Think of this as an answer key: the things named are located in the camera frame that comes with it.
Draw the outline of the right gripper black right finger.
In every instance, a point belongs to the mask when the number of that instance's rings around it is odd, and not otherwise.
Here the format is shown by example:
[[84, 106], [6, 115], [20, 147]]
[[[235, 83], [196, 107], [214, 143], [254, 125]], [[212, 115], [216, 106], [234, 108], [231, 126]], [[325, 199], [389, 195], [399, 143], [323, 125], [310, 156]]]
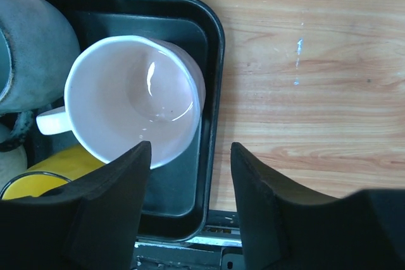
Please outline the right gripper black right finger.
[[363, 189], [338, 199], [231, 146], [247, 269], [403, 269], [404, 190]]

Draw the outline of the pink ceramic mug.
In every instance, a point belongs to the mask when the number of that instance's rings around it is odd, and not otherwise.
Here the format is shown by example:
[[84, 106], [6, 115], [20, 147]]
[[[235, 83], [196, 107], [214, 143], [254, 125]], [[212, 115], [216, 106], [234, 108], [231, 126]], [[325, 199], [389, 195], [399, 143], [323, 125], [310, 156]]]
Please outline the pink ceramic mug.
[[154, 169], [191, 144], [205, 97], [202, 71], [185, 50], [138, 35], [114, 36], [75, 60], [63, 106], [39, 114], [36, 123], [44, 135], [72, 132], [103, 163], [148, 141]]

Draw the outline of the yellow mug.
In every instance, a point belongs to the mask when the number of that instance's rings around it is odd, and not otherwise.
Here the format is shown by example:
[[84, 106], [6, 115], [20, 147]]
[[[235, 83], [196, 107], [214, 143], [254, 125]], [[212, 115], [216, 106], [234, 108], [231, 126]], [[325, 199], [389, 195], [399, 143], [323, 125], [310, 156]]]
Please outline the yellow mug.
[[102, 166], [104, 166], [103, 162], [77, 144], [48, 157], [26, 172], [10, 179], [1, 190], [1, 199], [39, 197]]

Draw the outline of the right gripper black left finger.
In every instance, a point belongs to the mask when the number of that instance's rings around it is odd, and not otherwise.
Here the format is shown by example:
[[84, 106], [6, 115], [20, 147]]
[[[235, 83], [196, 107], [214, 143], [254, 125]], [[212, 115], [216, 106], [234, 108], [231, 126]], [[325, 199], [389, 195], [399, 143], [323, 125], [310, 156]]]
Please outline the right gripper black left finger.
[[2, 269], [130, 269], [151, 144], [40, 197], [1, 202]]

